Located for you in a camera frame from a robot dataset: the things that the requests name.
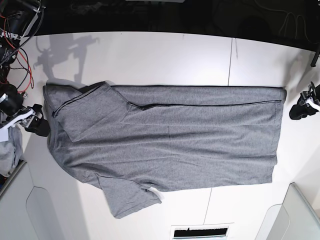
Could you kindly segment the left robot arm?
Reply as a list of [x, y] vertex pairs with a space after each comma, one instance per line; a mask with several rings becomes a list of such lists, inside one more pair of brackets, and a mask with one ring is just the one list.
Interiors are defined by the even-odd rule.
[[315, 86], [312, 81], [316, 79], [316, 72], [313, 72], [313, 69], [316, 68], [316, 64], [320, 65], [320, 44], [315, 53], [311, 52], [309, 55], [309, 61], [296, 87], [301, 93], [297, 103], [289, 111], [291, 120], [313, 116], [320, 111], [320, 85]]

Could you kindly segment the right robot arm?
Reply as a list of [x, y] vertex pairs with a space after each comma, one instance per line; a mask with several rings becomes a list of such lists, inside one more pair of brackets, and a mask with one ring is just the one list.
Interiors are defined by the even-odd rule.
[[24, 106], [27, 89], [34, 87], [31, 67], [21, 66], [26, 71], [27, 86], [21, 89], [9, 83], [7, 77], [11, 65], [22, 57], [29, 64], [23, 46], [39, 31], [46, 6], [41, 0], [2, 0], [0, 2], [0, 112], [5, 119], [0, 122], [0, 138], [9, 138], [9, 129], [21, 125], [27, 132], [40, 137], [50, 133], [48, 121], [43, 116], [42, 106]]

